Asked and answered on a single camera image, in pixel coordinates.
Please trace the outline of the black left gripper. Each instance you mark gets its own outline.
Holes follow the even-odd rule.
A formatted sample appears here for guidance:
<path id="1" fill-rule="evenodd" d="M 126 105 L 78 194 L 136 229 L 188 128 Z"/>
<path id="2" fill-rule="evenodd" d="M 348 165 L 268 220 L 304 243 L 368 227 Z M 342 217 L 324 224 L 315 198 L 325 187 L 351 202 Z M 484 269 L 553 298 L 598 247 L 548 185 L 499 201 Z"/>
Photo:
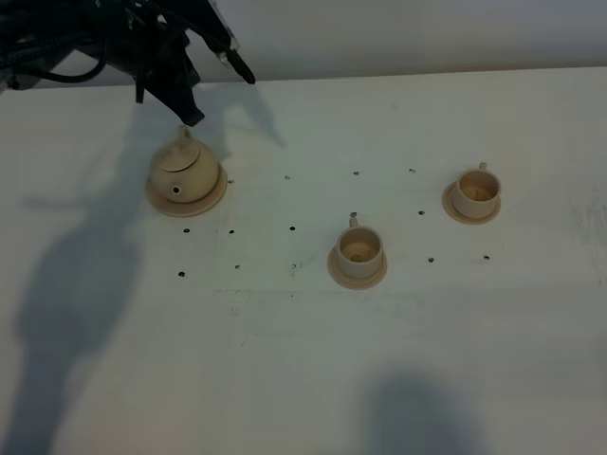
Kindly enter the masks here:
<path id="1" fill-rule="evenodd" d="M 136 100 L 150 92 L 185 125 L 205 118 L 193 97 L 199 76 L 188 57 L 188 28 L 154 1 L 82 1 L 82 28 L 89 37 L 80 45 L 97 61 L 84 73 L 89 81 L 110 66 L 136 84 Z"/>

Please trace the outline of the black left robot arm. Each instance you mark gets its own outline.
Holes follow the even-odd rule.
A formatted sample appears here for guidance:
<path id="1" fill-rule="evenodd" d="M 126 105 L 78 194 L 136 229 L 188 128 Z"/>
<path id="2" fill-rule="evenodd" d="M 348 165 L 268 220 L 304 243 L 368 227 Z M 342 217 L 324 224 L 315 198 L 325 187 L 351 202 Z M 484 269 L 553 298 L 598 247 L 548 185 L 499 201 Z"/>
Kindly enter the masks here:
<path id="1" fill-rule="evenodd" d="M 79 84 L 106 67 L 130 76 L 136 101 L 147 93 L 187 126 L 205 116 L 186 25 L 153 1 L 4 1 L 1 83 L 28 90 L 40 81 Z"/>

